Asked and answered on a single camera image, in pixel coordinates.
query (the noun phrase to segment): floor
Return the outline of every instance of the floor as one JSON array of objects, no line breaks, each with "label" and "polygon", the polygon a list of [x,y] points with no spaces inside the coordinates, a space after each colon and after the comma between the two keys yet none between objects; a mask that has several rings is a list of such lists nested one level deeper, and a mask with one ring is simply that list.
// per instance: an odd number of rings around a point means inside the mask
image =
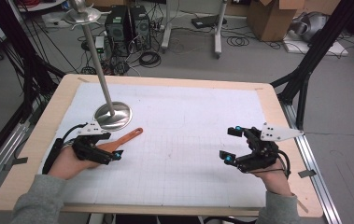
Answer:
[{"label": "floor", "polygon": [[[192,17],[178,12],[173,24],[193,28]],[[246,26],[244,18],[226,19],[226,28]],[[95,29],[93,33],[100,34],[102,30]],[[233,31],[245,33],[249,29]],[[170,49],[161,54],[162,63],[158,67],[138,66],[126,75],[269,83],[293,71],[304,57],[287,53],[282,46],[274,49],[250,38],[247,46],[232,47],[224,37],[222,54],[216,59],[212,34],[213,31],[203,34],[175,30]],[[83,36],[81,29],[49,29],[48,35],[68,61],[81,69],[86,62],[78,41]],[[50,63],[63,71],[73,70],[51,42],[43,34],[39,36]],[[354,42],[354,38],[340,40],[348,56],[340,59],[326,56],[315,70],[309,83],[304,117],[306,137],[343,223],[354,223],[354,48],[350,41]],[[0,130],[21,101],[20,84],[4,59],[0,61]],[[6,175],[6,171],[0,174],[0,185]],[[60,223],[85,223],[87,216],[62,214]],[[10,213],[0,212],[0,222],[9,221]],[[304,223],[319,224],[326,220],[305,218]]]}]

